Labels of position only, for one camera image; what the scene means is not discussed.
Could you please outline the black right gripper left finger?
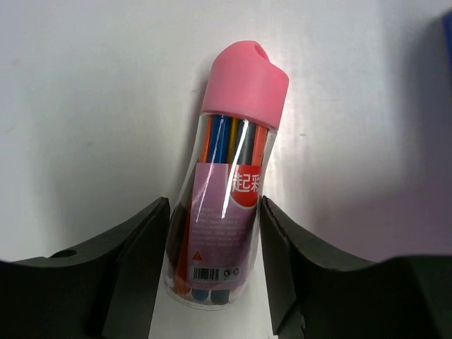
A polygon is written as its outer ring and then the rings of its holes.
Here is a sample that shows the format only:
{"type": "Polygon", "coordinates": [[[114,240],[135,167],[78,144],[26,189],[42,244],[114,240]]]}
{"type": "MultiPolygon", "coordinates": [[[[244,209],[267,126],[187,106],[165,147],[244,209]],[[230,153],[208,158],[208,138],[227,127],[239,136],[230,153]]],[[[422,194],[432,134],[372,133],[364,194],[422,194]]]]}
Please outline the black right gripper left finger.
{"type": "Polygon", "coordinates": [[[1,263],[2,338],[147,338],[170,205],[50,257],[1,263]]]}

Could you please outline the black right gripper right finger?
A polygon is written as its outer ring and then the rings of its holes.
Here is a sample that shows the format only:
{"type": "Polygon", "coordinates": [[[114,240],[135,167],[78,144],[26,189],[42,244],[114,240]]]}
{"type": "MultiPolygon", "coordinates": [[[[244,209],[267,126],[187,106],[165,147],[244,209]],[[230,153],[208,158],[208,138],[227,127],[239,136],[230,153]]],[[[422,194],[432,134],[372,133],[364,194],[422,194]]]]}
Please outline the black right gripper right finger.
{"type": "Polygon", "coordinates": [[[323,241],[269,198],[259,222],[277,337],[451,337],[450,256],[374,263],[323,241]]]}

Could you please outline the white pastel drawer box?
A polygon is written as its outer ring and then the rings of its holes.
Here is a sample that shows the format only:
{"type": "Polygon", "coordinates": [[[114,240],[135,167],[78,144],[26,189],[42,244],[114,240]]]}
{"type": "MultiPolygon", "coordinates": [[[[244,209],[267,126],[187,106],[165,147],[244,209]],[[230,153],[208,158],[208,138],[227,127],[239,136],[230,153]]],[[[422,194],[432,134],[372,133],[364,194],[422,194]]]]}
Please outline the white pastel drawer box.
{"type": "Polygon", "coordinates": [[[452,10],[449,10],[441,18],[444,39],[446,44],[446,52],[448,57],[448,65],[452,65],[452,10]]]}

